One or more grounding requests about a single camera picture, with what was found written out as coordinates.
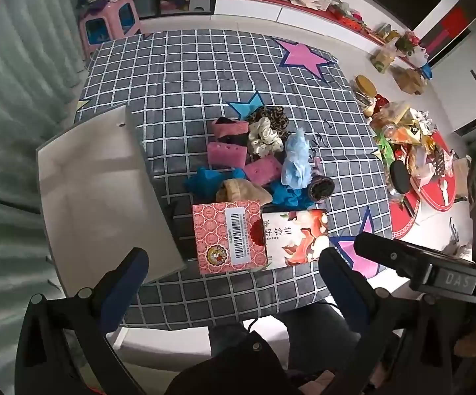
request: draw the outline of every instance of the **pink sponge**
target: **pink sponge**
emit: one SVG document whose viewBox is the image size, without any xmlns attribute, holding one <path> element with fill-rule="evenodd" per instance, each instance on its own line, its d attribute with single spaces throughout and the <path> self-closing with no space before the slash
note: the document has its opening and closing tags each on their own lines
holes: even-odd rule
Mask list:
<svg viewBox="0 0 476 395">
<path fill-rule="evenodd" d="M 240 135 L 249 132 L 249 122 L 232 120 L 232 123 L 218 123 L 220 119 L 212 121 L 212 132 L 216 140 L 222 136 Z"/>
<path fill-rule="evenodd" d="M 208 143 L 208 163 L 243 169 L 247 158 L 247 147 L 225 143 Z"/>
<path fill-rule="evenodd" d="M 249 163 L 243 168 L 251 182 L 265 185 L 281 177 L 282 164 L 272 154 Z"/>
</svg>

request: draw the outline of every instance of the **tissue box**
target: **tissue box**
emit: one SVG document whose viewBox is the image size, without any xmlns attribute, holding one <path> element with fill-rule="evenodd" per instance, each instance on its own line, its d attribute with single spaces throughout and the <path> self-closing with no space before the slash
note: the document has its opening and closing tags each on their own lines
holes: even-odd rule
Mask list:
<svg viewBox="0 0 476 395">
<path fill-rule="evenodd" d="M 262 214 L 268 266 L 276 269 L 318 260 L 329 247 L 324 209 Z"/>
<path fill-rule="evenodd" d="M 263 268 L 267 264 L 257 200 L 192 206 L 199 273 Z"/>
</svg>

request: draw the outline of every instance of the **pink plastic stool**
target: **pink plastic stool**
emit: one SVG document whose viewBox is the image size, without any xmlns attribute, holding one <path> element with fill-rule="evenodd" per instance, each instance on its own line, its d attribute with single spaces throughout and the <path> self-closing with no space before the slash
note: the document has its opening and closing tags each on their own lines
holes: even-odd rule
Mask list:
<svg viewBox="0 0 476 395">
<path fill-rule="evenodd" d="M 111 0 L 100 10 L 90 10 L 79 21 L 84 54 L 89 57 L 101 44 L 141 34 L 141 21 L 133 0 Z"/>
</svg>

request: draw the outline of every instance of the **beige scrunchie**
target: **beige scrunchie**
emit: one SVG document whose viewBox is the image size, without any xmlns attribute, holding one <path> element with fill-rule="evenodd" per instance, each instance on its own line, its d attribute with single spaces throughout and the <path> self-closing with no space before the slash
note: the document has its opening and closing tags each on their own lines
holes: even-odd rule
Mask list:
<svg viewBox="0 0 476 395">
<path fill-rule="evenodd" d="M 247 179 L 226 179 L 216 193 L 216 202 L 257 200 L 260 206 L 273 201 L 273 196 L 265 188 L 251 183 Z"/>
<path fill-rule="evenodd" d="M 271 129 L 270 120 L 262 117 L 259 121 L 249 125 L 249 151 L 260 157 L 283 151 L 284 143 L 278 132 Z"/>
</svg>

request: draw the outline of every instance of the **lily of the valley box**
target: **lily of the valley box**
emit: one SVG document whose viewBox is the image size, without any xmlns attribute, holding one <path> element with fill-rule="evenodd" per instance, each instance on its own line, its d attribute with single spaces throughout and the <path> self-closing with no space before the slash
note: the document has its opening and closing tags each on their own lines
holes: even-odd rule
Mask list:
<svg viewBox="0 0 476 395">
<path fill-rule="evenodd" d="M 268 266 L 276 269 L 318 260 L 329 247 L 324 209 L 262 214 Z"/>
</svg>

